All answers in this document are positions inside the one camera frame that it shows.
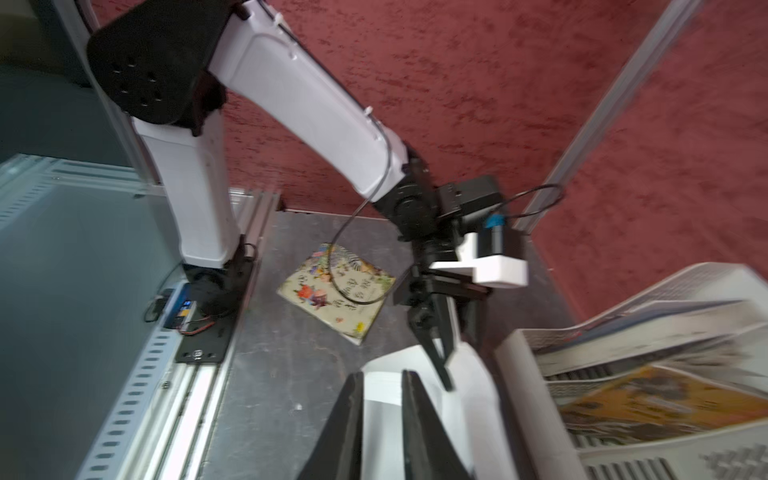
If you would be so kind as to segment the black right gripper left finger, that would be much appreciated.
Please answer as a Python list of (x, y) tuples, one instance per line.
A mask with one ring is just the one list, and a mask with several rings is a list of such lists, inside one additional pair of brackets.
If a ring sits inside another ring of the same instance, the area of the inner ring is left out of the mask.
[(350, 374), (299, 480), (357, 480), (362, 472), (364, 374)]

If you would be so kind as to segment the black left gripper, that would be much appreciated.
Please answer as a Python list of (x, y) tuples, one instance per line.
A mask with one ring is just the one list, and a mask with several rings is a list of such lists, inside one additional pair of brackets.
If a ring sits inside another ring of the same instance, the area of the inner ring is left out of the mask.
[(431, 294), (452, 297), (458, 304), (462, 339), (478, 348), (491, 289), (475, 285), (469, 274), (450, 273), (432, 266), (438, 261), (458, 259), (451, 240), (416, 239), (411, 242), (411, 248), (414, 263), (396, 282), (392, 303), (412, 307), (408, 311), (409, 328), (444, 389), (453, 391), (454, 382), (447, 364), (456, 345), (455, 305), (452, 299), (426, 299)]

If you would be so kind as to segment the white insulated delivery bag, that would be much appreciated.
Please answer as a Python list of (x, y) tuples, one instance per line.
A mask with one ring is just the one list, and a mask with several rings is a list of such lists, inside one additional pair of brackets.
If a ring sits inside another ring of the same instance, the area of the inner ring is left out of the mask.
[(516, 479), (500, 400), (478, 353), (456, 345), (447, 390), (419, 346), (362, 368), (364, 479)]

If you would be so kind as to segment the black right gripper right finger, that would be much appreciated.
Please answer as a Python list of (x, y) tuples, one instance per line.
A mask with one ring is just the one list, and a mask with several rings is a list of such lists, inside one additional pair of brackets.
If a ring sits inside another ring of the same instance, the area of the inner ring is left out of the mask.
[(407, 480), (470, 480), (415, 371), (401, 376), (404, 472)]

